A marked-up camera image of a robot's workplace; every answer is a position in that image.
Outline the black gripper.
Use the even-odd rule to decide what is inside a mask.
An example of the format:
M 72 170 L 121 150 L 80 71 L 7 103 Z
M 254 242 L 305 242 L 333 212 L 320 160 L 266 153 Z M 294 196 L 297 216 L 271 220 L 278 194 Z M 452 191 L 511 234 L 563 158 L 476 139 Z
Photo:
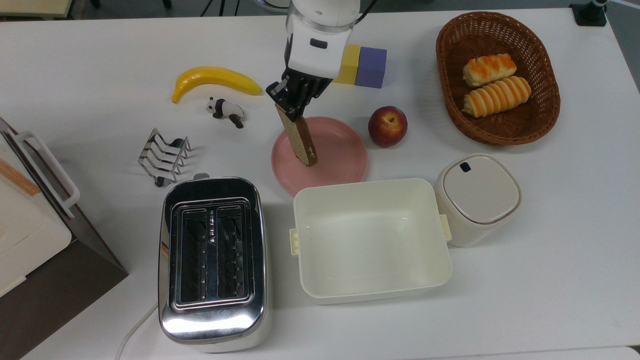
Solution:
M 265 92 L 276 105 L 290 110 L 290 121 L 295 122 L 304 114 L 306 106 L 317 99 L 333 82 L 332 79 L 286 69 L 280 82 L 273 82 Z

